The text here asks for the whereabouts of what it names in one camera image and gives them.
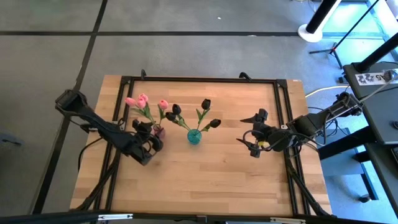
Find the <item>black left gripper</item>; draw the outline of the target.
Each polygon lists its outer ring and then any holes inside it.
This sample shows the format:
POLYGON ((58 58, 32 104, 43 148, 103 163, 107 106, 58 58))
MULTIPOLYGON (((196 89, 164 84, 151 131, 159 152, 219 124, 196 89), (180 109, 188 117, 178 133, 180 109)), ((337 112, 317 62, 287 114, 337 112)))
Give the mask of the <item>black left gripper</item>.
MULTIPOLYGON (((152 156, 144 147, 147 139, 142 136, 149 136, 151 134, 152 123, 144 123, 134 119, 132 122, 132 127, 136 130, 137 134, 130 134, 128 136, 129 138, 127 141, 127 146, 124 148, 124 155, 130 156, 140 163, 140 165, 146 166, 151 160, 152 156)), ((163 142, 157 136, 152 137, 152 148, 155 152, 161 151, 163 146, 163 142)))

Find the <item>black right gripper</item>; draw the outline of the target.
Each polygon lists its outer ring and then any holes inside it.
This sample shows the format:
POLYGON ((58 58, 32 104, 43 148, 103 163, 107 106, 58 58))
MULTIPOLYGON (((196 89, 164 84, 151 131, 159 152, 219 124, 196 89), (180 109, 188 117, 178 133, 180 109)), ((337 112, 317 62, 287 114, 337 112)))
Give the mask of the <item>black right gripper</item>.
POLYGON ((252 135, 257 140, 254 149, 253 143, 238 139, 248 148, 252 157, 259 157, 261 151, 280 152, 293 144, 293 134, 290 131, 265 124, 267 116, 268 112, 261 108, 253 117, 241 120, 242 123, 253 123, 252 135))

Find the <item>pink glass vase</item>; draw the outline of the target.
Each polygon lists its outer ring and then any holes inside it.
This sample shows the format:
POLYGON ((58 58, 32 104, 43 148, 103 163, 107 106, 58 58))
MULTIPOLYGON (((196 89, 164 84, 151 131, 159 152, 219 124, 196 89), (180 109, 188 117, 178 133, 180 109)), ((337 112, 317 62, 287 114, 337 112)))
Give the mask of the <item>pink glass vase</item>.
POLYGON ((153 131, 154 135, 157 136, 159 139, 163 139, 165 137, 165 129, 161 125, 153 125, 153 131))

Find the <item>blue glass vase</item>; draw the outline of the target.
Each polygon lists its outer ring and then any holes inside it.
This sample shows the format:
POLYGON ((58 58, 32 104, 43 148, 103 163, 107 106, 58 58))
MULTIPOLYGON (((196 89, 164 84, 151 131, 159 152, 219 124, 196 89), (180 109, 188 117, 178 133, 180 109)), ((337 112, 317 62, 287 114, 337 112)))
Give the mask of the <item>blue glass vase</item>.
POLYGON ((187 139, 190 144, 197 145, 201 141, 201 132, 197 129, 191 129, 187 134, 187 139))

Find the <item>white round column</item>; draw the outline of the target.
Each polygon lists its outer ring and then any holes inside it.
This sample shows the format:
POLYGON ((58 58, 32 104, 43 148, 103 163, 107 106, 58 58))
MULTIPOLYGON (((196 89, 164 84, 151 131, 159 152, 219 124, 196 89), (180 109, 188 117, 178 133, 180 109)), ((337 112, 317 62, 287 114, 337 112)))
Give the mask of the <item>white round column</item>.
POLYGON ((323 28, 342 0, 323 0, 308 24, 298 28, 298 35, 306 42, 319 42, 323 38, 323 28))

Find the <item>black tripod stand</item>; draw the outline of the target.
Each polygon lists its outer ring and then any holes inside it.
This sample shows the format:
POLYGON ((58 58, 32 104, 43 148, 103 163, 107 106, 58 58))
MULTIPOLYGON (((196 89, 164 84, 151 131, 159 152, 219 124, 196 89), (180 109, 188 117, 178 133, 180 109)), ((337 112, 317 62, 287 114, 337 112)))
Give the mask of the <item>black tripod stand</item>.
POLYGON ((326 53, 331 56, 334 56, 336 62, 338 63, 339 68, 342 70, 343 65, 341 63, 341 60, 337 54, 337 48, 340 46, 340 44, 352 33, 352 31, 358 26, 358 24, 367 16, 367 14, 375 7, 375 5, 379 2, 380 0, 376 0, 373 4, 371 4, 370 7, 366 10, 366 12, 358 19, 357 22, 354 23, 354 25, 351 27, 351 29, 341 38, 339 42, 334 42, 332 47, 330 49, 324 49, 324 50, 315 50, 315 51, 310 51, 309 54, 320 54, 320 53, 326 53))

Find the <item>black crossbar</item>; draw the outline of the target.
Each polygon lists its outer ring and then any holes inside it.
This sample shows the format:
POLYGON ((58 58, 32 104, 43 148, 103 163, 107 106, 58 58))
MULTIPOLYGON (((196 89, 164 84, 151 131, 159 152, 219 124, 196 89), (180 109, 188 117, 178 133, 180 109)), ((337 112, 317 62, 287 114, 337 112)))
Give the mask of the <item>black crossbar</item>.
MULTIPOLYGON (((19 215, 11 217, 0 217, 0 224, 81 224, 86 222, 106 222, 98 221, 100 214, 122 214, 109 213, 106 210, 96 211, 72 211, 59 213, 44 213, 34 215, 19 215)), ((215 222, 270 222, 271 216, 237 216, 237 215, 176 215, 176 214, 150 214, 150 213, 133 213, 133 219, 128 220, 186 220, 197 222, 199 224, 211 224, 215 222)), ((333 216, 312 216, 312 215, 294 215, 292 217, 306 220, 307 224, 384 224, 379 222, 367 222, 361 220, 350 220, 344 218, 336 218, 333 216)))

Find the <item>black side table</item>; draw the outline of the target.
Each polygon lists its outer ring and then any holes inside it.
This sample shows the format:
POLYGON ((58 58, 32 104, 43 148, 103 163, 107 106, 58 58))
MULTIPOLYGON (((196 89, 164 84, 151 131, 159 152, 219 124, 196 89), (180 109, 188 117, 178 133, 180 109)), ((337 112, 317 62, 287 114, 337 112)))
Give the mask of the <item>black side table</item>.
POLYGON ((320 148, 320 159, 328 159, 344 151, 364 146, 355 155, 358 162, 371 161, 389 202, 398 218, 398 65, 376 63, 367 72, 383 73, 387 83, 359 86, 352 65, 345 65, 347 79, 355 97, 363 102, 368 125, 348 136, 320 148))

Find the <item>white printed label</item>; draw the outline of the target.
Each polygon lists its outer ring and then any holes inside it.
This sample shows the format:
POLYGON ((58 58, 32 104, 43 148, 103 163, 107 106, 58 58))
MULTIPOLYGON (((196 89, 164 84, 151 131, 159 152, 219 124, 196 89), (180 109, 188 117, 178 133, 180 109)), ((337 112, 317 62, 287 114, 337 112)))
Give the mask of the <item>white printed label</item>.
POLYGON ((383 85, 387 83, 383 73, 356 74, 355 79, 358 82, 359 86, 383 85))

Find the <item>grey chair foot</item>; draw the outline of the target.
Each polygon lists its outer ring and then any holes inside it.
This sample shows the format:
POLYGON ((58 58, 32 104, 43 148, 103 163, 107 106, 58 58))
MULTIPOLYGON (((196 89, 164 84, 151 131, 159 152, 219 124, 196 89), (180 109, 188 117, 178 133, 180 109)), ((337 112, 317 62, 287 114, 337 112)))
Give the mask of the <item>grey chair foot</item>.
POLYGON ((0 143, 11 143, 17 146, 23 145, 23 141, 13 135, 0 133, 0 143))

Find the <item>black slanted pole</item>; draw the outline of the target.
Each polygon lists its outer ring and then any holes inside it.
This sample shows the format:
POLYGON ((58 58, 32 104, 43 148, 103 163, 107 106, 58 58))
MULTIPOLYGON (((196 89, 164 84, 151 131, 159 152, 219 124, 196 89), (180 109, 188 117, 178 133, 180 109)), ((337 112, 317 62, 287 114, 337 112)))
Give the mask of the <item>black slanted pole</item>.
POLYGON ((391 50, 398 47, 398 32, 395 33, 388 41, 377 48, 373 53, 367 56, 361 62, 354 62, 352 66, 360 73, 367 72, 371 66, 387 55, 391 50))

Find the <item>black aluminium table frame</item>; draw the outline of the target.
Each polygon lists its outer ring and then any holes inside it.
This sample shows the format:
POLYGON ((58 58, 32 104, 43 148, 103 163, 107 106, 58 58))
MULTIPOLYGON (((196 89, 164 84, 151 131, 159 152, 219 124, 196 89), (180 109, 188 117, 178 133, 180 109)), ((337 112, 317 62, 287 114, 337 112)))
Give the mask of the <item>black aluminium table frame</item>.
POLYGON ((271 126, 305 114, 301 81, 149 77, 134 82, 132 94, 140 93, 151 101, 180 105, 191 126, 197 123, 196 109, 208 98, 211 111, 206 121, 218 118, 221 125, 193 145, 185 129, 166 122, 164 148, 147 165, 122 156, 105 193, 112 211, 287 217, 309 209, 287 175, 283 153, 251 157, 240 142, 251 129, 244 119, 259 108, 268 111, 271 126))

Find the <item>silver metal bracket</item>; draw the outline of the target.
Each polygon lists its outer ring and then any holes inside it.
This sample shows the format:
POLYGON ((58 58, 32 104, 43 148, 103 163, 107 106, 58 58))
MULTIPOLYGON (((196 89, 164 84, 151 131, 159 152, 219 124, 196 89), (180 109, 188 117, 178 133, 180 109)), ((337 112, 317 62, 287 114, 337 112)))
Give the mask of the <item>silver metal bracket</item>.
POLYGON ((307 224, 306 220, 296 219, 296 218, 281 218, 281 217, 270 217, 271 223, 280 224, 307 224))
POLYGON ((127 219, 133 219, 133 217, 134 215, 132 213, 100 214, 98 215, 98 221, 127 220, 127 219))

